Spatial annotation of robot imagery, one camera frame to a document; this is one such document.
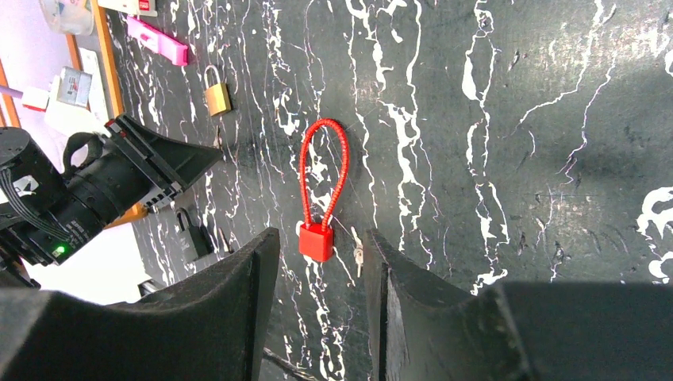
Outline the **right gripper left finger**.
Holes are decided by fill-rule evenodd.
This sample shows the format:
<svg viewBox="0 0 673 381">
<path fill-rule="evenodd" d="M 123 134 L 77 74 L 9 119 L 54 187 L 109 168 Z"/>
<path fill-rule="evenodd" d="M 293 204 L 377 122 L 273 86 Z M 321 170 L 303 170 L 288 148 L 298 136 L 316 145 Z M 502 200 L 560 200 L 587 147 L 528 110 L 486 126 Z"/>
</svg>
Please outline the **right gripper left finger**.
<svg viewBox="0 0 673 381">
<path fill-rule="evenodd" d="M 279 268 L 268 228 L 230 256 L 134 303 L 1 293 L 4 380 L 256 380 Z"/>
</svg>

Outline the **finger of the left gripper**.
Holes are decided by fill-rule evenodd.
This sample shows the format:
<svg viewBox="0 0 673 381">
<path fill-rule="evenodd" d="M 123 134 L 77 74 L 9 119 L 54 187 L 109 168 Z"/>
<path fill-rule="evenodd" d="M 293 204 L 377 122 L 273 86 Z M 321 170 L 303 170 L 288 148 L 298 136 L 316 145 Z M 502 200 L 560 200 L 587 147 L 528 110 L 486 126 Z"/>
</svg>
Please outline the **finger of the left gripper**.
<svg viewBox="0 0 673 381">
<path fill-rule="evenodd" d="M 117 148 L 150 183 L 150 195 L 177 195 L 219 161 L 220 149 L 160 135 L 127 114 L 117 117 Z"/>
</svg>

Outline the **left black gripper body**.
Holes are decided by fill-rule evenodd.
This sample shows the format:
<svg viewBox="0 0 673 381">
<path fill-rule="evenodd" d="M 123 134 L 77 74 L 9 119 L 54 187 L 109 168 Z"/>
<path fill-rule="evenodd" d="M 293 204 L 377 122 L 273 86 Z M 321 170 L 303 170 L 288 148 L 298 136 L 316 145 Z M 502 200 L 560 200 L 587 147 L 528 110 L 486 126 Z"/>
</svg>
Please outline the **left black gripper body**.
<svg viewBox="0 0 673 381">
<path fill-rule="evenodd" d="M 106 135 L 76 133 L 58 171 L 27 131 L 1 130 L 1 260 L 61 264 L 137 203 L 160 207 L 150 183 Z"/>
</svg>

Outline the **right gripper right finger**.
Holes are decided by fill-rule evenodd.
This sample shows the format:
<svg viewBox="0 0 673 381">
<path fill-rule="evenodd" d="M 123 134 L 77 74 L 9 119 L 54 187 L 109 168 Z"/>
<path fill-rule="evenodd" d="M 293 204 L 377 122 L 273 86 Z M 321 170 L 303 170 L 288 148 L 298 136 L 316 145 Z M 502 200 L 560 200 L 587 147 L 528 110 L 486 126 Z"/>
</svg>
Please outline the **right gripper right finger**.
<svg viewBox="0 0 673 381">
<path fill-rule="evenodd" d="M 363 241 L 374 380 L 669 380 L 672 289 L 503 282 L 474 296 Z"/>
</svg>

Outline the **brass padlock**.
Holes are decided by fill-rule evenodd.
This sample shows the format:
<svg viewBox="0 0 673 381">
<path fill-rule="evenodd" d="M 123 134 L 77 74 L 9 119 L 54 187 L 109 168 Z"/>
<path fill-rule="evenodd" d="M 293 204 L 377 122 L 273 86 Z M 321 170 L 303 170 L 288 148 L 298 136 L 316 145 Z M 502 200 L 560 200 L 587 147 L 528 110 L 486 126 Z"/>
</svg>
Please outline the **brass padlock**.
<svg viewBox="0 0 673 381">
<path fill-rule="evenodd" d="M 226 84 L 221 80 L 220 72 L 215 65 L 208 65 L 204 70 L 206 91 L 204 93 L 209 115 L 226 114 L 233 108 L 231 106 L 229 91 Z"/>
</svg>

